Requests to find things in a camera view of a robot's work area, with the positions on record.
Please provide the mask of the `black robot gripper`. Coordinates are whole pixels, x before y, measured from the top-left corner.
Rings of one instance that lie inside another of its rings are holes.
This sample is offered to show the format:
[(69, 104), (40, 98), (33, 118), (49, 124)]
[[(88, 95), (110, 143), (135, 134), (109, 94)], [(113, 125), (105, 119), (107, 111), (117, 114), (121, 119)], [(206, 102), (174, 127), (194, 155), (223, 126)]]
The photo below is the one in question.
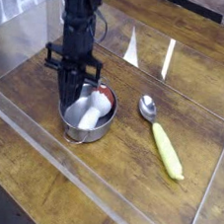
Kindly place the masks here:
[(90, 82), (101, 79), (102, 62), (93, 56), (95, 30), (93, 25), (77, 28), (65, 24), (63, 44), (49, 42), (45, 45), (47, 58), (44, 62), (47, 67), (58, 70), (60, 103), (65, 107), (78, 100), (84, 79)]

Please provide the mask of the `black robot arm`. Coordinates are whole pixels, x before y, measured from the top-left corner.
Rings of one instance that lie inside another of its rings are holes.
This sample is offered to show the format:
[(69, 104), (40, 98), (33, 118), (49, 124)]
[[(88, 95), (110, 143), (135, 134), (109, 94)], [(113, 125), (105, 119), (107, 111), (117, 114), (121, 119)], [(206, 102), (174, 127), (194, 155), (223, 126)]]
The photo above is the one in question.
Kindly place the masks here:
[(57, 71), (60, 105), (67, 109), (79, 99), (82, 86), (98, 86), (103, 64), (93, 56), (96, 16), (102, 0), (64, 0), (63, 44), (47, 43), (45, 65)]

